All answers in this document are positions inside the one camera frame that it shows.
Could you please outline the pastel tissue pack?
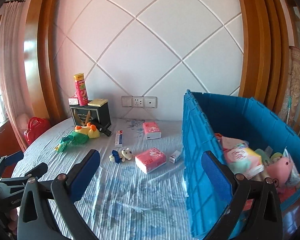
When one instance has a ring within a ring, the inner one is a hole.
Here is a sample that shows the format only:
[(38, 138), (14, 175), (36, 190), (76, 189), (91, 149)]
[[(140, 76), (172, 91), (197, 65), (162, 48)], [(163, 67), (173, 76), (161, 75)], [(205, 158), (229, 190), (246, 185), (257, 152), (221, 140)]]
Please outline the pastel tissue pack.
[(245, 144), (224, 151), (224, 158), (233, 174), (241, 173), (251, 179), (264, 171), (262, 157)]

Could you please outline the pink plush toy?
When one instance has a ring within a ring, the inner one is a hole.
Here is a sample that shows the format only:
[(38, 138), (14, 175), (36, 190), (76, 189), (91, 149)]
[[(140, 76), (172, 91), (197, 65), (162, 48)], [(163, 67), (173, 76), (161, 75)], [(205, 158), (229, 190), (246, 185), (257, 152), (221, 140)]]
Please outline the pink plush toy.
[(274, 181), (277, 193), (284, 193), (286, 188), (294, 188), (293, 184), (289, 184), (294, 162), (289, 157), (282, 157), (275, 163), (265, 166), (267, 174)]

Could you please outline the red plastic toy bag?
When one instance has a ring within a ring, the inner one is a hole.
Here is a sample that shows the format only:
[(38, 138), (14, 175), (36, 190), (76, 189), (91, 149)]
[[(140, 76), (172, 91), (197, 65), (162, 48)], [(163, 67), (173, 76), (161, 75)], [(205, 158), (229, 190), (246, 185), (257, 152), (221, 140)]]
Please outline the red plastic toy bag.
[(47, 119), (32, 117), (27, 123), (27, 129), (24, 132), (24, 137), (28, 145), (31, 145), (37, 138), (51, 128), (50, 122)]

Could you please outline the blue patterned tablecloth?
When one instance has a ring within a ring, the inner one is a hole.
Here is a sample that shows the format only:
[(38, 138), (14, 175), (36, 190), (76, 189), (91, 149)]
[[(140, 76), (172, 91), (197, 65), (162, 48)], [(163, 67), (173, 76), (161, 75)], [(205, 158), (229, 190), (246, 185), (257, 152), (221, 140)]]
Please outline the blue patterned tablecloth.
[(75, 206), (99, 239), (191, 239), (183, 160), (145, 174), (134, 160), (120, 164), (110, 161), (115, 138), (105, 135), (56, 152), (62, 137), (73, 129), (73, 120), (66, 119), (42, 134), (25, 151), (13, 176), (23, 176), (46, 163), (43, 180), (51, 180), (67, 173), (95, 149), (100, 153), (100, 166)]

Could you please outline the plush bear blue dress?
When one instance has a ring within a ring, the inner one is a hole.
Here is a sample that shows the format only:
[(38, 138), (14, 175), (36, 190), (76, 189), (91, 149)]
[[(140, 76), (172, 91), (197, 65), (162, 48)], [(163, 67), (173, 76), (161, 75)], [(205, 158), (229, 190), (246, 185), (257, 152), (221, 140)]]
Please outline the plush bear blue dress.
[(133, 154), (129, 148), (122, 149), (121, 151), (112, 150), (109, 160), (117, 164), (132, 160)]

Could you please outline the pink curtain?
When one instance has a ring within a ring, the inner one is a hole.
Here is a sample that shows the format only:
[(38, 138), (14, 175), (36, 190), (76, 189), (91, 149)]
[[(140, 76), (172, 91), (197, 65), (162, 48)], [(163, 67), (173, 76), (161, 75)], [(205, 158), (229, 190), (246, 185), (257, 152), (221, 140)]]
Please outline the pink curtain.
[(19, 27), (23, 2), (5, 4), (0, 20), (0, 90), (12, 127), (22, 131), (26, 116), (20, 81)]

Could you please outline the white blue red toothpaste box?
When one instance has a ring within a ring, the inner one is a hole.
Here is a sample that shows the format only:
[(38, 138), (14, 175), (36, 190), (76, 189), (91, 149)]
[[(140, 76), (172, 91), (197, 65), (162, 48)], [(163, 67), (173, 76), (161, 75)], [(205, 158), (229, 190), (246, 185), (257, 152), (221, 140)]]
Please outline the white blue red toothpaste box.
[(115, 147), (122, 147), (123, 144), (123, 130), (118, 130), (115, 133)]

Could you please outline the white medicine box barcode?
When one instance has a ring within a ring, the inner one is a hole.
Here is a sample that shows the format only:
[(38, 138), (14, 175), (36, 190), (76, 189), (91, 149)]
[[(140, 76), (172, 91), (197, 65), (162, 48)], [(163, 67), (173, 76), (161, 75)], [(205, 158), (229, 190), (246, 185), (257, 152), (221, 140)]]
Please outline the white medicine box barcode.
[(170, 155), (169, 162), (175, 164), (180, 158), (181, 158), (181, 152), (176, 150)]

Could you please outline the rolled patterned carpet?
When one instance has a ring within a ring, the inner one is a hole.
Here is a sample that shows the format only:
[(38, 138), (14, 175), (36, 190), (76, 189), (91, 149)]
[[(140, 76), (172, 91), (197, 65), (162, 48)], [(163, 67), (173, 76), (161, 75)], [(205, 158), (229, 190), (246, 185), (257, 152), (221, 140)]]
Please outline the rolled patterned carpet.
[(300, 49), (289, 47), (288, 79), (279, 118), (292, 126), (300, 101)]

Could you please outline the large pink tissue pack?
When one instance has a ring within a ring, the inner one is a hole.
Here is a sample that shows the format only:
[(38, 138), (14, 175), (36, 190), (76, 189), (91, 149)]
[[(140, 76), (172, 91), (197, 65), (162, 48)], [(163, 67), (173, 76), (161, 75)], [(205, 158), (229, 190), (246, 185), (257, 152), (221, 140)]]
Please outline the large pink tissue pack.
[(167, 157), (165, 153), (157, 148), (150, 148), (135, 156), (135, 163), (144, 174), (151, 173), (166, 164), (166, 161)]

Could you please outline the small white pink box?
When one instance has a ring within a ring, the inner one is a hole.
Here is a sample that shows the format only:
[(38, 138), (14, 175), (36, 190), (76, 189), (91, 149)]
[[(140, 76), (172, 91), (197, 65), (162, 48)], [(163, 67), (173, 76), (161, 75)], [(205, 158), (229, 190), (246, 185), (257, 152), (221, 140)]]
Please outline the small white pink box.
[(69, 105), (79, 105), (79, 100), (77, 97), (68, 98)]

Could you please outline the yellow sticky note pad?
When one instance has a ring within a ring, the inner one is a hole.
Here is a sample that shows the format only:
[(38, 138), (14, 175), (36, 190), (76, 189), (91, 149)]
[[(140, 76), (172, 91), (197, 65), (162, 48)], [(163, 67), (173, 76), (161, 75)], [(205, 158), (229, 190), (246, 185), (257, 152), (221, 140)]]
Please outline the yellow sticky note pad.
[(108, 102), (107, 99), (94, 99), (89, 101), (88, 106), (102, 107), (107, 102)]

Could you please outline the pink chips can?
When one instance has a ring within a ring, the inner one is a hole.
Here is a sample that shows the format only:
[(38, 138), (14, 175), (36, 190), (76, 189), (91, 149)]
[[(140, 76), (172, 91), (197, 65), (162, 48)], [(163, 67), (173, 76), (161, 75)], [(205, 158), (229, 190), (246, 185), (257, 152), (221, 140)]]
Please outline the pink chips can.
[(85, 106), (88, 104), (88, 95), (85, 86), (85, 79), (83, 73), (78, 73), (74, 75), (76, 96), (80, 106)]

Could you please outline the wall switch panel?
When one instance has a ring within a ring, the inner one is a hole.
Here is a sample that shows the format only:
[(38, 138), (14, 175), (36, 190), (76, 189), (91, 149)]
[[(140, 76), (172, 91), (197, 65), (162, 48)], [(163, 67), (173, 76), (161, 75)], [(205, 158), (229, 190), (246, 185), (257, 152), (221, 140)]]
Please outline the wall switch panel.
[(122, 107), (132, 107), (133, 97), (132, 96), (121, 96)]

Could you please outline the wall socket panel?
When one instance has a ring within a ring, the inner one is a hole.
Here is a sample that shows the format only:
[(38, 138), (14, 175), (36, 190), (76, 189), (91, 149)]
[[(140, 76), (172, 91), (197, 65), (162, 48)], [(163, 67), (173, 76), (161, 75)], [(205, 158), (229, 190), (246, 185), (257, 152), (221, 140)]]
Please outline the wall socket panel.
[(144, 97), (143, 96), (133, 96), (132, 97), (132, 107), (134, 108), (143, 108), (144, 104)]

